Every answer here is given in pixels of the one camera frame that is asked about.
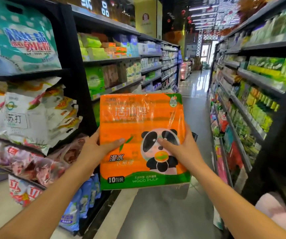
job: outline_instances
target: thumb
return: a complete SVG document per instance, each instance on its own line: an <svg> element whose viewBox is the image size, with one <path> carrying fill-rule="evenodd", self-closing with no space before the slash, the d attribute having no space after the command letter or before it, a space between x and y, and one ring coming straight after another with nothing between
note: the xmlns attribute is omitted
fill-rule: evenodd
<svg viewBox="0 0 286 239"><path fill-rule="evenodd" d="M107 153L111 152L112 150L121 146L124 142L125 142L125 139L120 138L119 140L115 140L115 141L107 143L107 144L102 144L100 147L105 152L105 154L107 154Z"/></svg>
<svg viewBox="0 0 286 239"><path fill-rule="evenodd" d="M171 154L173 154L174 156L176 156L176 152L178 149L177 145L174 145L172 143L170 143L169 141L163 139L163 138L158 138L157 142L162 145L163 148L165 148L167 151L169 151Z"/></svg>

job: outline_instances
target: panda head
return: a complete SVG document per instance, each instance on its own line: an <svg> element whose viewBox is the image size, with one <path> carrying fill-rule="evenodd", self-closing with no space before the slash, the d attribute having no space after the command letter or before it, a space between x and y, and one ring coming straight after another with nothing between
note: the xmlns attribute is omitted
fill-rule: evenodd
<svg viewBox="0 0 286 239"><path fill-rule="evenodd" d="M157 142L157 138L163 138L174 145L180 144L175 129L156 128L142 132L142 138L141 154L146 161L154 157L157 162L165 162L172 155Z"/></svg>

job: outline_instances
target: laundry detergent bag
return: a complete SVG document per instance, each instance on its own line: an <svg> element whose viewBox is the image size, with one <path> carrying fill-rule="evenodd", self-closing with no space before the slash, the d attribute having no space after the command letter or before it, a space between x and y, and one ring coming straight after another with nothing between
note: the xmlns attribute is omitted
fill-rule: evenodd
<svg viewBox="0 0 286 239"><path fill-rule="evenodd" d="M50 20L34 8L0 0L0 76L60 68Z"/></svg>
<svg viewBox="0 0 286 239"><path fill-rule="evenodd" d="M101 189L187 183L190 173L157 138L180 145L185 138L180 94L113 94L100 98L100 143L125 143L101 161Z"/></svg>

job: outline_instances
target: panda ear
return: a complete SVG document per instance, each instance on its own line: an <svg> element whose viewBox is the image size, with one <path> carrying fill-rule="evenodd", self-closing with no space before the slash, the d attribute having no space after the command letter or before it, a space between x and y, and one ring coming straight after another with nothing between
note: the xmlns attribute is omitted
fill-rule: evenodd
<svg viewBox="0 0 286 239"><path fill-rule="evenodd" d="M177 131L175 129L171 129L171 131L177 136Z"/></svg>
<svg viewBox="0 0 286 239"><path fill-rule="evenodd" d="M145 136L146 136L146 134L147 134L148 132L147 131L145 131L145 132L142 132L142 138L144 138Z"/></svg>

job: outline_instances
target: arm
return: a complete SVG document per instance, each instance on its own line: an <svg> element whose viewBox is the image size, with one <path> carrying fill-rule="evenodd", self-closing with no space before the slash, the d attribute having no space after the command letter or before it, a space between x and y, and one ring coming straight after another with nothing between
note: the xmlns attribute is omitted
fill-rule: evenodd
<svg viewBox="0 0 286 239"><path fill-rule="evenodd" d="M196 177L235 239L286 239L284 229L225 184L205 164L187 124L182 145L173 145L164 139L158 142Z"/></svg>
<svg viewBox="0 0 286 239"><path fill-rule="evenodd" d="M53 185L0 229L0 238L50 238L80 186L90 178L101 159L124 139L97 145L99 131L94 133L81 150L77 161Z"/></svg>

